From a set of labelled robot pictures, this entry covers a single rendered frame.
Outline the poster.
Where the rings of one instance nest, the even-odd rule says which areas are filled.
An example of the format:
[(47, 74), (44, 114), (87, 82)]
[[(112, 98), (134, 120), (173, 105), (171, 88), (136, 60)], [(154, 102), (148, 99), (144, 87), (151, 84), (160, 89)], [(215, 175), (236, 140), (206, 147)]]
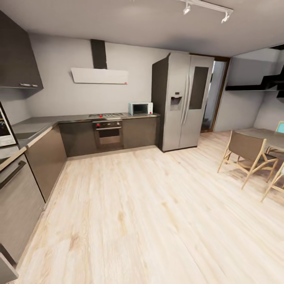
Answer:
[(8, 116), (0, 103), (0, 148), (18, 145)]

